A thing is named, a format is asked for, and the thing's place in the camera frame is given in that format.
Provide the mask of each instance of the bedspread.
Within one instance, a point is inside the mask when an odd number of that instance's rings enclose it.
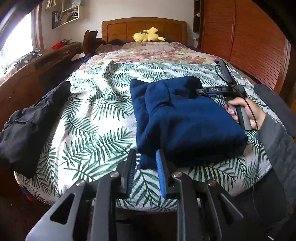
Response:
[[[94,181],[115,170],[119,162],[126,160],[129,149],[136,148],[130,80],[152,82],[192,75],[204,87],[225,85],[215,72],[215,59],[176,42],[100,46],[98,54],[68,79],[70,97],[43,148],[35,177],[26,179],[15,173],[18,183],[38,200],[52,204],[78,179]],[[247,96],[281,123],[254,93],[253,85],[234,69],[231,71],[245,87]],[[213,99],[224,104],[223,97]],[[214,179],[231,195],[238,195],[271,169],[264,147],[255,138],[257,132],[246,134],[248,145],[243,156],[180,171],[194,180]],[[118,199],[116,205],[142,211],[168,211],[176,208],[176,200],[161,197],[155,170],[137,169],[130,198]]]

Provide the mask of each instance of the black cable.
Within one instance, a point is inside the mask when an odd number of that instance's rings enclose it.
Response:
[[[231,85],[231,84],[228,83],[225,79],[223,79],[223,78],[221,77],[221,75],[218,73],[218,71],[217,71],[217,67],[218,67],[218,65],[215,66],[215,71],[216,71],[216,74],[220,77],[220,79],[222,79],[222,80],[223,80],[228,86],[233,87],[233,88],[236,90],[236,92],[237,92],[237,93],[238,93],[238,94],[244,99],[244,101],[246,102],[246,104],[247,104],[248,108],[250,109],[251,114],[252,114],[252,116],[253,116],[253,118],[254,118],[254,121],[255,121],[255,124],[256,124],[256,130],[259,131],[258,124],[257,124],[256,118],[255,118],[255,115],[254,115],[254,113],[253,113],[253,111],[252,111],[252,109],[251,109],[249,103],[247,102],[246,98],[244,97],[243,93],[242,93],[238,88],[236,88],[235,85]],[[232,78],[234,79],[234,76],[233,76],[231,70],[230,70],[229,68],[228,68],[228,70],[229,70],[229,73],[231,74]],[[257,171],[256,171],[256,176],[255,176],[255,178],[254,178],[254,184],[253,184],[253,187],[252,187],[252,200],[253,200],[253,206],[254,206],[254,209],[255,209],[256,215],[258,216],[259,220],[260,220],[262,223],[264,223],[265,225],[269,226],[267,223],[265,223],[265,222],[260,218],[260,215],[258,214],[258,211],[257,211],[256,205],[255,205],[255,200],[254,200],[254,188],[255,188],[255,183],[256,183],[257,176],[258,176],[258,174],[259,174],[259,165],[260,165],[260,164],[259,164],[259,161],[258,161],[258,164],[257,164]]]

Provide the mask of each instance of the white wall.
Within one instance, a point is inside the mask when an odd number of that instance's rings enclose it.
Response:
[[[41,26],[42,26],[42,37],[44,48],[51,48],[61,39],[61,32],[59,29],[52,29],[52,11],[54,8],[45,9],[46,2],[42,2],[42,11],[41,11]]]
[[[53,30],[51,28],[52,10],[45,10],[44,12],[47,11],[47,13],[42,16],[44,45],[48,46],[54,41],[57,42],[57,40],[62,39],[83,42],[86,30],[98,30],[98,37],[101,37],[102,21],[129,17],[159,17],[186,21],[188,43],[193,44],[194,0],[84,0],[83,7],[83,20],[69,23]]]

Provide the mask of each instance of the window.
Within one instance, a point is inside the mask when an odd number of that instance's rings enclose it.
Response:
[[[7,68],[23,55],[33,51],[31,13],[26,15],[6,39],[0,51],[0,68]]]

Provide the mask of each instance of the human hand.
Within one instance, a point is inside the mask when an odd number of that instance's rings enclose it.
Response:
[[[265,112],[263,110],[261,110],[260,107],[258,107],[254,101],[250,100],[249,98],[246,98],[246,101],[248,102],[248,104],[250,105],[253,113],[254,113],[254,116],[256,118],[256,121],[257,121],[257,125],[258,125],[258,128],[260,129],[261,126],[262,126],[262,123],[265,119]],[[248,115],[248,117],[250,118],[250,122],[251,122],[251,126],[253,129],[256,130],[256,123],[254,121],[254,117],[250,111],[250,108],[248,107],[247,103],[244,101],[243,98],[241,97],[237,97],[233,100],[230,100],[229,101],[229,104],[232,104],[232,105],[239,105],[239,106],[243,106],[245,107],[246,109],[246,113]],[[224,104],[224,107],[226,108],[227,112],[231,115],[231,117],[237,122],[239,123],[238,121],[238,117],[235,115],[234,111],[228,106],[228,104]]]

